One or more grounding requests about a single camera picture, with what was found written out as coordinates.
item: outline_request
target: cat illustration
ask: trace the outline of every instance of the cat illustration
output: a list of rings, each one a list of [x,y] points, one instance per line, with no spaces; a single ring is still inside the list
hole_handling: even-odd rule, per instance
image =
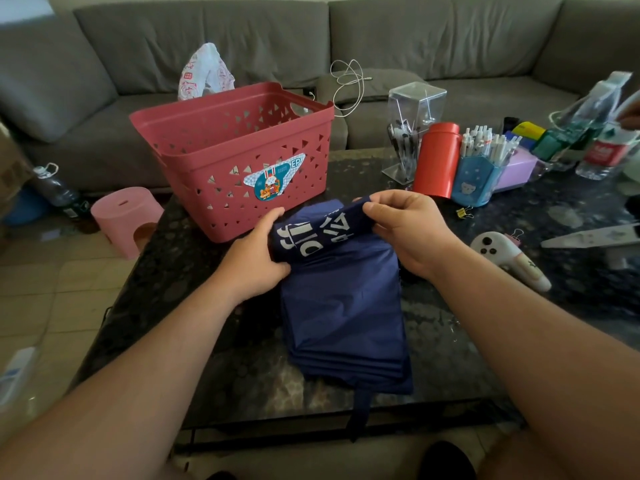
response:
[[[463,182],[462,185],[460,185],[460,187],[462,188],[462,193],[464,193],[464,195],[471,195],[474,192],[474,190],[476,190],[475,185],[471,185],[466,182]]]

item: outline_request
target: pink plastic basket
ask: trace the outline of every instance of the pink plastic basket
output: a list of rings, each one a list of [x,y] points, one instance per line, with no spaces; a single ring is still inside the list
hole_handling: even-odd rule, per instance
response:
[[[333,116],[333,103],[263,82],[130,118],[184,208],[225,242],[324,192]]]

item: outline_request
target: dark marble tabletop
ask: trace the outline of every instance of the dark marble tabletop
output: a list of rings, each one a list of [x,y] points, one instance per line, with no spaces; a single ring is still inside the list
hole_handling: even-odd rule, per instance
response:
[[[347,203],[392,188],[381,174],[380,150],[334,152],[324,195]],[[466,243],[479,233],[522,229],[522,249],[548,276],[554,303],[640,349],[640,266],[610,271],[603,252],[543,250],[540,242],[578,230],[629,223],[626,197],[614,178],[594,182],[551,173],[521,189],[494,195],[461,220],[450,201],[439,203]],[[77,375],[82,381],[140,339],[213,273],[228,244],[211,243],[172,199]],[[464,290],[460,299],[464,299]],[[500,299],[500,290],[495,291]],[[227,320],[184,420],[185,428],[350,410],[352,393],[335,384],[305,381],[287,362],[277,290],[238,306]],[[403,279],[402,309],[415,392],[379,394],[373,406],[462,401],[506,395],[468,335],[431,284]]]

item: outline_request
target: charging cable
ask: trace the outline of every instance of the charging cable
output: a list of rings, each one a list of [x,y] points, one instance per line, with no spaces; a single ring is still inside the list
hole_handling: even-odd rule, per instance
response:
[[[345,71],[340,75],[336,75],[333,73],[333,65],[338,62],[347,66],[347,69],[345,69]],[[356,69],[351,67],[352,64],[357,65],[358,69],[360,70],[360,73],[358,73]],[[364,72],[362,71],[362,67],[360,66],[360,63],[356,59],[351,59],[349,63],[346,63],[345,61],[341,61],[341,60],[333,61],[331,63],[331,66],[329,67],[329,72],[331,72],[331,75],[334,76],[339,86],[333,94],[332,101],[334,105],[335,105],[335,97],[338,95],[341,88],[345,86],[351,86],[352,84],[358,85],[358,98],[356,99],[356,102],[351,106],[343,109],[343,111],[347,111],[346,114],[335,115],[336,118],[346,118],[348,115],[350,115],[352,112],[356,110],[356,108],[358,107],[358,104],[360,104],[360,101],[362,101],[362,98],[364,97],[364,81],[372,80],[373,78],[364,77]]]

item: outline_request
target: white plastic bag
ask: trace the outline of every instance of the white plastic bag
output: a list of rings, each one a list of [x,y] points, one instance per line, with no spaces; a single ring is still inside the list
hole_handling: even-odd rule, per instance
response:
[[[234,89],[234,81],[215,44],[208,42],[184,66],[178,86],[178,101]]]

